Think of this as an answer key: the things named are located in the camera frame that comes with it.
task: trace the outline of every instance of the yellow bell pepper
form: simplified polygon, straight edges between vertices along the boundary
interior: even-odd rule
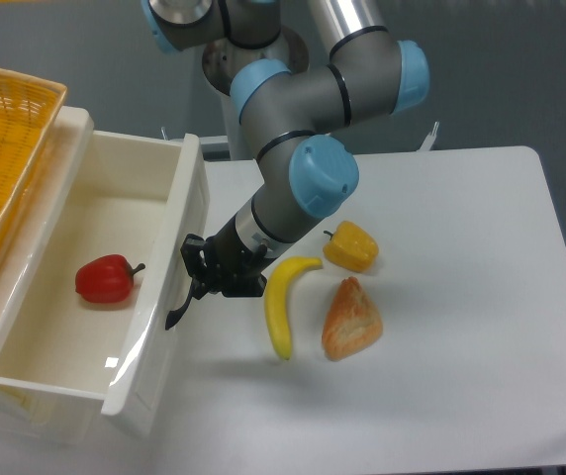
[[[330,241],[323,247],[327,260],[354,272],[363,272],[373,264],[379,249],[378,244],[363,228],[343,221],[335,233],[325,231]]]

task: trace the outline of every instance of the open drawer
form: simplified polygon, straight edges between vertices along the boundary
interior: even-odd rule
[[[150,430],[176,344],[164,318],[188,293],[179,246],[203,230],[209,200],[195,136],[92,132],[86,119],[83,149],[63,150],[55,161],[67,165],[36,185],[0,269],[0,409],[60,439],[78,438],[98,412]],[[76,271],[113,253],[146,269],[122,304],[88,304]]]

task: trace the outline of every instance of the bell pepper stem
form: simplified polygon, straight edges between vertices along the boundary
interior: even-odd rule
[[[132,277],[134,276],[134,274],[140,272],[141,270],[143,270],[146,266],[144,264],[138,264],[138,266],[132,270],[130,270],[129,275],[131,275]]]

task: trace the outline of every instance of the gray wall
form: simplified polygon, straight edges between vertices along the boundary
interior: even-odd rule
[[[327,62],[305,1],[284,23]],[[380,1],[398,39],[426,51],[426,103],[337,133],[353,152],[413,150],[434,121],[439,148],[525,144],[540,154],[566,239],[566,0]],[[173,138],[223,135],[201,48],[162,55],[138,0],[0,4],[0,67],[57,80],[96,129]]]

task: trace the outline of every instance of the white table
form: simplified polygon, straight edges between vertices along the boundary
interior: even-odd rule
[[[207,296],[178,325],[151,437],[100,418],[77,446],[0,433],[0,473],[403,473],[566,464],[566,249],[538,157],[499,148],[358,159],[360,185],[291,254],[351,219],[381,255],[359,276],[384,336],[332,363],[326,262],[292,288],[291,361],[261,300]],[[259,186],[253,162],[208,163],[207,235]]]

